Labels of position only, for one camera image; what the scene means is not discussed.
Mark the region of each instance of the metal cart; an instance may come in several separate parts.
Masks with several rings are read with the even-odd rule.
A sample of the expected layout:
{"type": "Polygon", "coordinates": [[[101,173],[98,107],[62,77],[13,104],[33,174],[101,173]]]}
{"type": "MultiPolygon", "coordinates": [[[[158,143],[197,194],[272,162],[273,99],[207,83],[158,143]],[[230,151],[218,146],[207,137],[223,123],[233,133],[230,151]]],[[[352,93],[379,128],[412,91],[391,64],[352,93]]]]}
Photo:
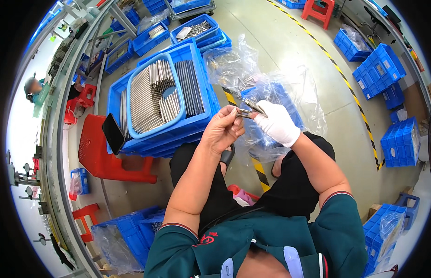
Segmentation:
{"type": "Polygon", "coordinates": [[[215,6],[214,0],[210,0],[209,4],[207,5],[191,8],[189,10],[185,10],[180,13],[175,13],[174,10],[172,9],[172,6],[168,2],[168,0],[164,0],[164,2],[166,3],[166,6],[170,11],[171,20],[180,20],[186,17],[194,16],[201,13],[207,13],[207,12],[209,12],[209,15],[213,15],[214,10],[217,8],[217,6],[215,6]]]}

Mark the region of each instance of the red embroidered logo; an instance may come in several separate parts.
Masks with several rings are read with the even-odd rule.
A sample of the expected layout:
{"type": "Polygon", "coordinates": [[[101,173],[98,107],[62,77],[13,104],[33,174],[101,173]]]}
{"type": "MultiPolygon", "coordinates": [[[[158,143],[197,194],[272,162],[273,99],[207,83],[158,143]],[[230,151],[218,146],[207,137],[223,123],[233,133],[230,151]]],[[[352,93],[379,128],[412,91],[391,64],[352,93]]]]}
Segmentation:
{"type": "Polygon", "coordinates": [[[216,232],[209,232],[209,236],[206,236],[204,234],[200,239],[200,243],[197,245],[192,245],[192,246],[197,247],[198,245],[205,245],[205,244],[210,244],[210,243],[214,242],[214,238],[211,236],[218,237],[218,234],[216,232]]]}

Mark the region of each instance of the pink cloth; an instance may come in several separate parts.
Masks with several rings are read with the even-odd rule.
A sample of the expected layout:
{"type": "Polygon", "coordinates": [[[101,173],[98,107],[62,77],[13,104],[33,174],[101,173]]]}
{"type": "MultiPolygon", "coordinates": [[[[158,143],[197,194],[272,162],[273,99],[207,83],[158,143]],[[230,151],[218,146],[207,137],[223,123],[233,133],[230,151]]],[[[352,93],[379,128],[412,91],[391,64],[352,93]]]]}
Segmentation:
{"type": "Polygon", "coordinates": [[[233,196],[232,196],[233,198],[235,198],[235,197],[239,197],[240,199],[242,199],[242,200],[244,200],[246,203],[248,203],[249,205],[253,205],[253,204],[255,204],[255,202],[252,200],[252,198],[248,195],[248,194],[246,194],[246,192],[243,190],[243,189],[241,189],[240,191],[239,191],[239,193],[237,193],[237,195],[234,195],[233,194],[233,196]]]}

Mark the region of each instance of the dark green polo shirt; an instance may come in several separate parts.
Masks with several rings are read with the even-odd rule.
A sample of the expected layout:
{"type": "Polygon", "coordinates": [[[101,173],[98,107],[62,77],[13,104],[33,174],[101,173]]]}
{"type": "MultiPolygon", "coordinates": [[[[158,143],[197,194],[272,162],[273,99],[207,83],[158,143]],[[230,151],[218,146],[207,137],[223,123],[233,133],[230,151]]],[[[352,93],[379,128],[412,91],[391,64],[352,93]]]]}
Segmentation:
{"type": "Polygon", "coordinates": [[[273,255],[292,278],[360,277],[368,258],[356,202],[336,192],[309,224],[303,216],[255,211],[215,225],[201,239],[181,224],[166,224],[155,236],[144,275],[233,278],[251,244],[273,255]]]}

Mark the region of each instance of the foot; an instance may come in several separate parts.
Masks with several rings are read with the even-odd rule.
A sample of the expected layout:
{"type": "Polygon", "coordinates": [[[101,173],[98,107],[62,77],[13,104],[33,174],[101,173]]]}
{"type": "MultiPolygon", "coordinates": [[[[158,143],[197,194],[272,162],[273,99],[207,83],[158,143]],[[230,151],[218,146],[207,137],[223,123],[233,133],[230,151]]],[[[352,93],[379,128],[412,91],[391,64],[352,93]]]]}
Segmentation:
{"type": "MultiPolygon", "coordinates": [[[[226,148],[226,150],[228,150],[228,151],[231,151],[231,146],[229,146],[229,147],[227,147],[226,148]]],[[[220,168],[221,168],[221,170],[222,170],[222,175],[223,175],[223,177],[225,177],[225,175],[226,175],[226,170],[227,170],[227,165],[224,163],[224,162],[221,162],[220,161],[220,168]]]]}
{"type": "Polygon", "coordinates": [[[273,168],[271,169],[271,171],[275,177],[279,177],[282,174],[282,161],[284,160],[285,156],[286,156],[286,154],[282,154],[274,162],[274,165],[273,165],[273,168]]]}

